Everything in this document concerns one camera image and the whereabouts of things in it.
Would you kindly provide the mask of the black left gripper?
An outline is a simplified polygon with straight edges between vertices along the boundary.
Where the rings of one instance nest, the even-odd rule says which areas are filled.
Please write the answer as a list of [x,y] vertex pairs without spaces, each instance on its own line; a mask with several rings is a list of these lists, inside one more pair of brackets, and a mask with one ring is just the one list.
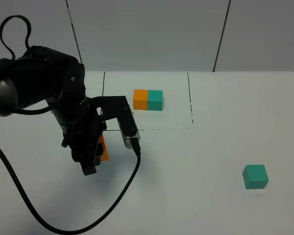
[[85,94],[64,94],[51,110],[63,131],[62,146],[71,149],[72,159],[80,163],[85,176],[97,172],[103,156],[103,144],[98,144],[102,132],[93,132],[103,126],[90,99]]

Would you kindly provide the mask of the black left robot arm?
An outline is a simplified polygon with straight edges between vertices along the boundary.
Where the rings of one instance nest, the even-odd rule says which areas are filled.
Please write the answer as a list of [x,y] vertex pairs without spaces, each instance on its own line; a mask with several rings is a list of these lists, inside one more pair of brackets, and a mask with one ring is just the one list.
[[0,116],[45,100],[63,131],[62,146],[84,175],[96,173],[103,147],[92,128],[97,111],[85,94],[85,68],[70,55],[32,46],[15,61],[0,59]]

